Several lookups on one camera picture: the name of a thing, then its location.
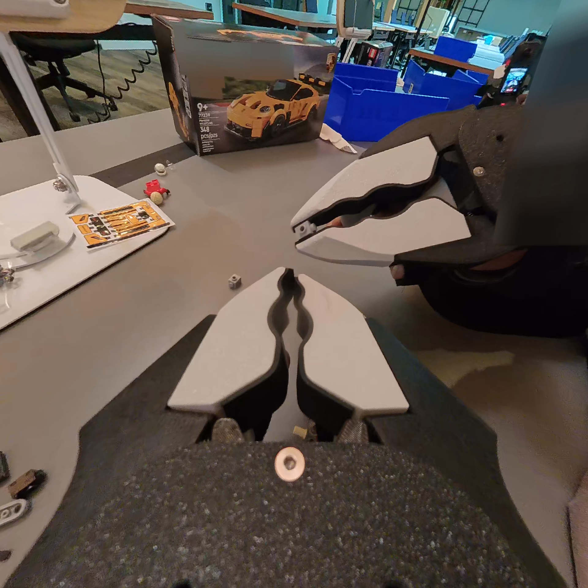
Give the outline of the grey desk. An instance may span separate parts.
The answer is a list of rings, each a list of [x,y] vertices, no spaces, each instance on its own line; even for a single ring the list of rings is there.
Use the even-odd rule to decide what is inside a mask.
[[[48,525],[75,470],[78,431],[236,292],[278,266],[338,292],[376,319],[497,433],[504,481],[529,530],[573,584],[566,507],[587,469],[587,367],[580,339],[484,334],[448,322],[386,269],[298,254],[290,220],[353,157],[323,141],[180,161],[164,109],[63,130],[75,172],[139,196],[154,163],[175,222],[163,237],[1,333],[1,450],[11,474],[48,483],[1,530],[1,585]]]

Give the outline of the pale grey block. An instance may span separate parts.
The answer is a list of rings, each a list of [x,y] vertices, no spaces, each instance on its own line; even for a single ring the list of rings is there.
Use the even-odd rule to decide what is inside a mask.
[[[19,253],[31,254],[53,244],[58,240],[59,232],[58,225],[46,221],[14,236],[10,240],[10,245]]]

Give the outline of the orange sticker sheet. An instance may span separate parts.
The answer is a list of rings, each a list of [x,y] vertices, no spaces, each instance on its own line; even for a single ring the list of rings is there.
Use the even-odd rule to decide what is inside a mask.
[[[68,217],[82,236],[85,247],[90,250],[105,248],[174,225],[150,198]]]

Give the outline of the person's right hand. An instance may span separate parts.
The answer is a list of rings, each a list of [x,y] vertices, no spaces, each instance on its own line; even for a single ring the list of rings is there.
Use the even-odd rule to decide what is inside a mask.
[[[474,272],[496,272],[510,268],[517,264],[527,253],[527,249],[518,249],[508,252],[498,258],[486,261],[477,266],[466,268]],[[390,266],[391,276],[395,281],[401,280],[405,276],[405,267],[401,264],[393,264]]]

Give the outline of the brown toy brick piece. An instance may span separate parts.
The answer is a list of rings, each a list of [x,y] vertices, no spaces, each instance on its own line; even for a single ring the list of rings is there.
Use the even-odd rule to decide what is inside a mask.
[[[47,473],[42,470],[30,469],[8,486],[9,495],[13,500],[29,499],[46,481]]]

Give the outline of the black toy car box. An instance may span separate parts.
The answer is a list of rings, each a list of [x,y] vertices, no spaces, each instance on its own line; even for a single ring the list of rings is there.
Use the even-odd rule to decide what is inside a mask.
[[[198,156],[319,139],[337,46],[204,19],[152,26],[175,129]]]

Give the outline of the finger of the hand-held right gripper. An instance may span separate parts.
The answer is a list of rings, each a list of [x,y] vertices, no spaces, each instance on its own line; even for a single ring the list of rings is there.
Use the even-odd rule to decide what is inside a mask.
[[[393,217],[368,217],[346,228],[328,227],[309,232],[295,248],[298,253],[320,261],[385,267],[398,254],[471,236],[461,212],[439,198],[428,198]]]
[[[293,232],[304,224],[320,226],[335,217],[367,209],[376,193],[391,187],[414,187],[432,177],[438,159],[429,137],[357,159],[320,187],[292,218]]]

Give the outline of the clear plastic disc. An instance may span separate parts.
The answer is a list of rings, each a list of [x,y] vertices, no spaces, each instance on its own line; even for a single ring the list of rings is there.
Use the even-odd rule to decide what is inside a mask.
[[[14,250],[10,240],[18,234],[25,232],[46,221],[53,222],[60,228],[59,238],[53,244],[31,254],[22,254]],[[20,224],[1,224],[1,260],[12,260],[15,270],[22,270],[27,267],[47,261],[53,256],[64,251],[74,240],[73,229],[70,222],[64,217],[60,219],[42,219],[24,221]]]

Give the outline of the pink cloth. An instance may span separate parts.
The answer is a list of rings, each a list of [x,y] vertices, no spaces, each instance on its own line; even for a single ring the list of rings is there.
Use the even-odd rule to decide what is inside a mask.
[[[587,587],[587,474],[569,502],[571,554],[577,587]]]

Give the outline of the wooden office table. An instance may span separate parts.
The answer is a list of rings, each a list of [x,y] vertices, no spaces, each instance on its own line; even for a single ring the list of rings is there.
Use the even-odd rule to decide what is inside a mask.
[[[232,8],[243,13],[249,13],[258,17],[272,19],[284,24],[293,26],[302,26],[319,29],[335,29],[336,17],[334,15],[321,15],[312,12],[292,11],[287,9],[277,9],[266,6],[248,5],[239,2],[233,2]]]

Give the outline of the white crumpled tissue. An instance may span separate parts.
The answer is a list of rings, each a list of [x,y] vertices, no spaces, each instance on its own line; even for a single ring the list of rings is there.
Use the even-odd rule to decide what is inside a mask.
[[[330,143],[336,149],[342,152],[357,154],[357,150],[342,137],[342,135],[332,129],[329,125],[323,123],[320,130],[320,139]]]

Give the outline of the plastic bag of parts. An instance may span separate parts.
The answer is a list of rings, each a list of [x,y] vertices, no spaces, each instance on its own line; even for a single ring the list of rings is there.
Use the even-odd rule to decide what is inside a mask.
[[[12,260],[1,260],[1,316],[8,313],[12,307],[13,291],[16,288],[16,270]]]

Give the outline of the red toy minifigure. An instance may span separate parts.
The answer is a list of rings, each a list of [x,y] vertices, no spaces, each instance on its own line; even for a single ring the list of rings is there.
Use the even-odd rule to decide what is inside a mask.
[[[170,195],[170,190],[163,187],[157,179],[147,181],[143,193],[151,202],[157,206],[161,206]]]

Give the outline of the black office chair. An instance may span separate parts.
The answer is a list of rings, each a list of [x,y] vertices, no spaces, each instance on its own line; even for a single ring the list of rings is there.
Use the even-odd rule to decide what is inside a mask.
[[[80,116],[75,112],[70,96],[66,89],[72,88],[84,92],[87,98],[102,98],[105,102],[104,119],[109,119],[111,112],[116,112],[113,96],[104,90],[99,91],[70,76],[65,61],[79,57],[96,49],[96,42],[88,39],[46,38],[39,33],[23,34],[11,33],[12,40],[21,51],[25,62],[35,66],[37,62],[44,62],[48,66],[48,73],[37,78],[35,83],[40,91],[55,87],[59,90],[73,122],[80,122]]]

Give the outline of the small dark toy box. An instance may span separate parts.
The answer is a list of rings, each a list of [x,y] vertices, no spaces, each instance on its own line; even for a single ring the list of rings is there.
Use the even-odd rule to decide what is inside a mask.
[[[388,68],[393,43],[385,40],[364,40],[359,44],[356,65],[375,68]]]

